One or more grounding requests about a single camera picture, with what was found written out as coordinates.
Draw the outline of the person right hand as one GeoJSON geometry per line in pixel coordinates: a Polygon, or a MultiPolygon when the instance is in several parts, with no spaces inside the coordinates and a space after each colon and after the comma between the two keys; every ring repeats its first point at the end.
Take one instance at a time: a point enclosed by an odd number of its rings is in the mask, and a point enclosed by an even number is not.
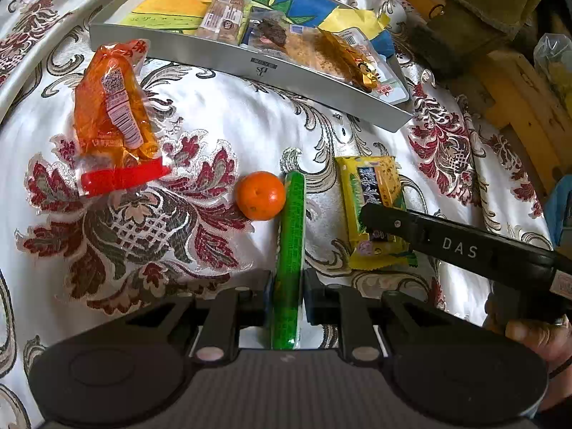
{"type": "Polygon", "coordinates": [[[552,381],[571,385],[571,325],[550,325],[538,321],[510,320],[501,323],[501,302],[489,294],[485,304],[485,328],[499,332],[530,350],[535,351],[549,365],[552,381]]]}

